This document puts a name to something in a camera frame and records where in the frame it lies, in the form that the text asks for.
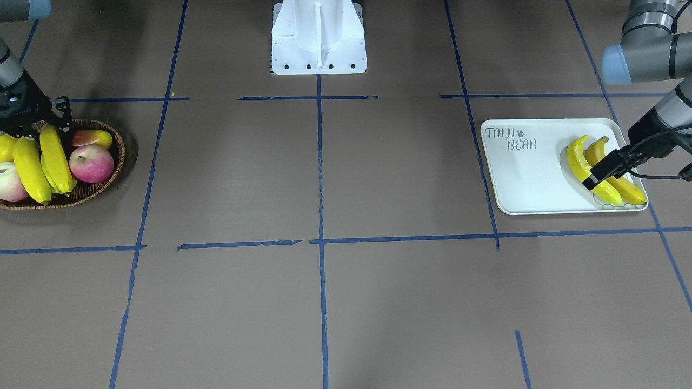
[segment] rectangular tray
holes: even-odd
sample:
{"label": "rectangular tray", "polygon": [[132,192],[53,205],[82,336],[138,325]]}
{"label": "rectangular tray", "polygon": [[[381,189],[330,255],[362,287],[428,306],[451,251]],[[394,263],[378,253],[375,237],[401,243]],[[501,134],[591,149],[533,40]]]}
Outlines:
{"label": "rectangular tray", "polygon": [[[648,202],[638,206],[604,203],[572,174],[567,146],[583,135],[589,136],[585,149],[607,136],[606,154],[626,145],[620,127],[609,119],[485,121],[480,136],[500,210],[508,215],[549,215],[646,209]],[[629,174],[625,177],[644,191],[641,179]]]}

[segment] robotic arm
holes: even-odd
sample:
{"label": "robotic arm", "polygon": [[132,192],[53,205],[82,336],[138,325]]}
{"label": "robotic arm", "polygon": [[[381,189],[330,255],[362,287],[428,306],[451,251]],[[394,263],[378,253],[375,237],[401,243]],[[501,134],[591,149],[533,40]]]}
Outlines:
{"label": "robotic arm", "polygon": [[629,130],[630,145],[615,150],[591,169],[583,185],[591,190],[608,177],[626,172],[651,179],[692,181],[692,163],[677,176],[646,176],[632,171],[650,158],[664,158],[681,147],[692,154],[692,33],[677,34],[677,18],[692,1],[632,0],[620,44],[603,53],[608,84],[672,80],[686,76],[674,90]]}
{"label": "robotic arm", "polygon": [[[41,19],[50,13],[50,0],[0,0],[0,22]],[[54,104],[60,115],[53,110]],[[16,138],[37,138],[32,124],[41,120],[69,133],[69,99],[51,100],[44,95],[0,38],[0,131]]]}

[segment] pink apple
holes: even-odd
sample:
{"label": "pink apple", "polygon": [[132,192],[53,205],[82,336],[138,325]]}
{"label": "pink apple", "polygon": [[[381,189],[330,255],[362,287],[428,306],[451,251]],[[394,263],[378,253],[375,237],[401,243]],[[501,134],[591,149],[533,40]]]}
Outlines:
{"label": "pink apple", "polygon": [[88,183],[106,181],[113,174],[113,156],[99,145],[79,146],[70,155],[70,170]]}
{"label": "pink apple", "polygon": [[22,201],[29,194],[21,184],[14,162],[0,162],[0,199],[5,201]]}

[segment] basket of fruit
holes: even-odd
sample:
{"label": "basket of fruit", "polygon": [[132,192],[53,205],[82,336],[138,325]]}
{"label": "basket of fruit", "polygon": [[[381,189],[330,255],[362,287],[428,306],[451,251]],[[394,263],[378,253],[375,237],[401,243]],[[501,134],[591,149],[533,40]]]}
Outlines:
{"label": "basket of fruit", "polygon": [[68,208],[102,194],[125,162],[122,136],[96,120],[73,120],[72,139],[61,143],[45,123],[39,140],[0,135],[0,209]]}

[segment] brown woven basket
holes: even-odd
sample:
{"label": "brown woven basket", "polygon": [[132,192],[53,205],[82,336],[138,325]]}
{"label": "brown woven basket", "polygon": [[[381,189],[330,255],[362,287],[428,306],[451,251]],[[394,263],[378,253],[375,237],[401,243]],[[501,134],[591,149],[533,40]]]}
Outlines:
{"label": "brown woven basket", "polygon": [[23,201],[4,201],[0,200],[0,209],[6,210],[36,210],[36,209],[58,209],[78,206],[103,193],[118,178],[122,166],[125,163],[125,144],[122,136],[111,126],[96,120],[73,120],[70,126],[74,130],[78,129],[102,129],[113,136],[113,145],[109,149],[113,160],[116,162],[115,169],[111,177],[102,183],[85,183],[78,181],[74,190],[69,196],[53,193],[51,203],[47,206],[41,205],[31,197]]}

